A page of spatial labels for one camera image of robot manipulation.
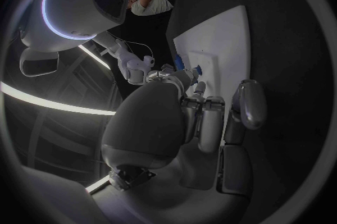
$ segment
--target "led light strip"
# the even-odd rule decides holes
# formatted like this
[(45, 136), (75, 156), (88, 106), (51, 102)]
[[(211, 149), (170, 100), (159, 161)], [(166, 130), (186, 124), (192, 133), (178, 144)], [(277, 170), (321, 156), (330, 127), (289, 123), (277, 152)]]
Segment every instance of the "led light strip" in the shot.
[(92, 52), (90, 52), (88, 49), (86, 49), (83, 45), (79, 45), (79, 48), (81, 48), (85, 53), (87, 53), (88, 55), (90, 55), (91, 57), (93, 57), (100, 64), (102, 64), (103, 66), (107, 67), (110, 70), (110, 67), (108, 66), (108, 64), (106, 64), (105, 62), (103, 62), (102, 60), (100, 60), (97, 56), (95, 56)]
[(61, 36), (61, 37), (66, 38), (66, 39), (71, 39), (71, 40), (90, 40), (90, 39), (96, 37), (96, 35), (95, 35), (95, 36), (90, 36), (90, 37), (85, 37), (85, 38), (83, 38), (83, 37), (82, 37), (82, 38), (76, 38), (76, 37), (72, 37), (72, 36), (67, 36), (67, 35), (65, 35), (65, 34), (63, 34), (63, 33), (59, 32), (59, 31), (57, 31), (57, 30), (51, 25), (51, 23), (48, 21), (47, 14), (46, 14), (46, 12), (45, 12), (45, 4), (46, 4), (45, 2), (46, 2), (46, 0), (42, 0), (42, 16), (43, 16), (43, 20), (44, 20), (45, 24), (49, 27), (49, 29), (50, 29), (52, 32), (54, 32), (54, 33), (57, 34), (58, 36)]
[(105, 184), (106, 182), (109, 181), (109, 175), (107, 175), (106, 177), (100, 179), (99, 181), (97, 181), (96, 183), (93, 183), (91, 186), (88, 186), (86, 188), (87, 192), (92, 192), (95, 189), (99, 188), (100, 186), (102, 186), (103, 184)]
[(116, 112), (111, 112), (111, 111), (89, 109), (89, 108), (77, 107), (77, 106), (67, 105), (67, 104), (58, 103), (58, 102), (52, 102), (51, 100), (38, 98), (32, 95), (29, 95), (27, 93), (21, 92), (5, 84), (4, 82), (0, 82), (0, 90), (9, 96), (17, 98), (19, 100), (23, 100), (24, 102), (29, 102), (32, 104), (36, 104), (36, 105), (51, 108), (51, 109), (63, 110), (63, 111), (68, 111), (68, 112), (76, 112), (76, 113), (90, 113), (92, 115), (113, 116), (116, 114)]

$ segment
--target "white panel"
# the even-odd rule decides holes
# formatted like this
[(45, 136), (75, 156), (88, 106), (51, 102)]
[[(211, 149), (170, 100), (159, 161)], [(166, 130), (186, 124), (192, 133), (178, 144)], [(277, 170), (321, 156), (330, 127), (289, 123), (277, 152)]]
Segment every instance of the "white panel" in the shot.
[[(249, 78), (251, 41), (247, 13), (238, 6), (220, 13), (174, 39), (186, 68), (200, 65), (198, 81), (207, 85), (205, 97), (220, 95), (226, 102), (225, 123), (239, 83)], [(196, 85), (187, 92), (191, 95)]]

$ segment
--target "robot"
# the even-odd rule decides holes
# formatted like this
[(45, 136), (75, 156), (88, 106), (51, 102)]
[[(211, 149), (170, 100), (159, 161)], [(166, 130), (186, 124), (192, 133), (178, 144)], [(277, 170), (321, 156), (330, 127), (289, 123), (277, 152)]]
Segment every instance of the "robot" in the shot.
[[(224, 126), (226, 104), (221, 96), (204, 98), (203, 82), (198, 83), (193, 96), (186, 95), (202, 75), (199, 66), (173, 71), (166, 65), (161, 71), (152, 70), (153, 57), (141, 60), (107, 32), (124, 22), (127, 2), (33, 0), (19, 25), (20, 38), (27, 46), (20, 60), (22, 73), (50, 74), (57, 70), (58, 51), (90, 40), (103, 46), (118, 60), (123, 77), (142, 85), (121, 104), (104, 131), (101, 152), (111, 167), (110, 184), (115, 190), (146, 195), (151, 184), (158, 184), (155, 178), (164, 178), (162, 172), (178, 160), (182, 170), (174, 186), (178, 192), (189, 189), (201, 201), (210, 191), (217, 206), (229, 201), (233, 205), (229, 210), (244, 210), (252, 195), (253, 179), (242, 143), (247, 129), (256, 130), (266, 121), (262, 85), (255, 80), (238, 85)], [(138, 205), (129, 206), (137, 211)], [(184, 206), (177, 202), (177, 210), (184, 210)], [(199, 202), (197, 207), (202, 213), (203, 205)], [(219, 209), (214, 218), (228, 213)], [(196, 221), (191, 218), (185, 223), (199, 223)]]

